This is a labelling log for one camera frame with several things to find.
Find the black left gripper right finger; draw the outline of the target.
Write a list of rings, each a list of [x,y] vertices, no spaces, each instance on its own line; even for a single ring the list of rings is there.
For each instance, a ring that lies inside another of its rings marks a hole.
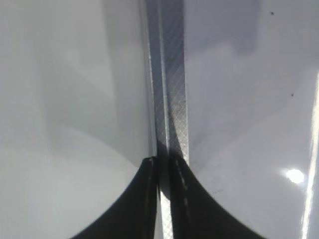
[[[220,206],[175,152],[168,158],[168,176],[175,239],[263,238]]]

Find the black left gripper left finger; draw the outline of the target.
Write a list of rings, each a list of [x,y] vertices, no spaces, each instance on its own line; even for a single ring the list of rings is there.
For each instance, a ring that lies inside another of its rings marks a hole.
[[[158,159],[142,163],[122,195],[75,239],[153,239],[157,215]]]

